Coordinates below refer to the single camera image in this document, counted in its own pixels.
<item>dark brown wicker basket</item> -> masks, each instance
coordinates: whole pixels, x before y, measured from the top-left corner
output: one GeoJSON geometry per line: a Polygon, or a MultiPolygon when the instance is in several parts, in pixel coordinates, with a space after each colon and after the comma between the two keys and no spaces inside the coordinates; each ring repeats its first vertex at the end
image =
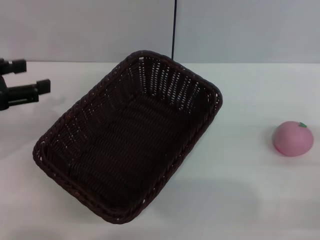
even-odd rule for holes
{"type": "Polygon", "coordinates": [[[33,158],[95,214],[124,224],[159,194],[221,105],[212,83],[137,51],[57,120],[33,158]]]}

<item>pink ball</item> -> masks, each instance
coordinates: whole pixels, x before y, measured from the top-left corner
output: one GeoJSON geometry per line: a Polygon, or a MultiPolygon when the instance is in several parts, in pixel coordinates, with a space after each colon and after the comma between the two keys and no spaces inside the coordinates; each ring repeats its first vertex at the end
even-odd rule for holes
{"type": "Polygon", "coordinates": [[[281,154],[295,157],[308,152],[314,144],[312,132],[301,122],[286,121],[275,131],[273,145],[281,154]]]}

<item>green leaf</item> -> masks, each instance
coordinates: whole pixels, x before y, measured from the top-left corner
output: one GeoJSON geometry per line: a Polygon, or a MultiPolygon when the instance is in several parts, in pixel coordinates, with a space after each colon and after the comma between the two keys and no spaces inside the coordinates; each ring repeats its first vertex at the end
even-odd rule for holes
{"type": "Polygon", "coordinates": [[[299,127],[306,128],[306,127],[307,127],[307,125],[305,125],[304,123],[300,122],[299,127]]]}

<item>white wall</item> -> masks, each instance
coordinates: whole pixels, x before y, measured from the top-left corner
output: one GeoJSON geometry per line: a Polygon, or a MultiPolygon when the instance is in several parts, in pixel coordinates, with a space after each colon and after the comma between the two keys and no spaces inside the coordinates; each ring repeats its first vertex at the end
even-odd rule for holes
{"type": "Polygon", "coordinates": [[[173,0],[2,0],[0,57],[119,62],[171,55],[173,0]]]}
{"type": "Polygon", "coordinates": [[[320,63],[320,0],[178,0],[182,63],[320,63]]]}

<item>white tabletop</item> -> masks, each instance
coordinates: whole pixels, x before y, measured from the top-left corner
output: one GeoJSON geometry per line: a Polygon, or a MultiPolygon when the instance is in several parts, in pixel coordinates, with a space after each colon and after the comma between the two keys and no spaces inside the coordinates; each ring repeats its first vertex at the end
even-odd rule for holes
{"type": "Polygon", "coordinates": [[[185,64],[219,87],[223,106],[159,196],[124,225],[94,215],[32,158],[37,139],[115,65],[32,62],[5,78],[49,78],[51,94],[0,112],[1,240],[320,239],[320,64],[185,64]],[[272,148],[284,121],[312,130],[307,154],[272,148]]]}

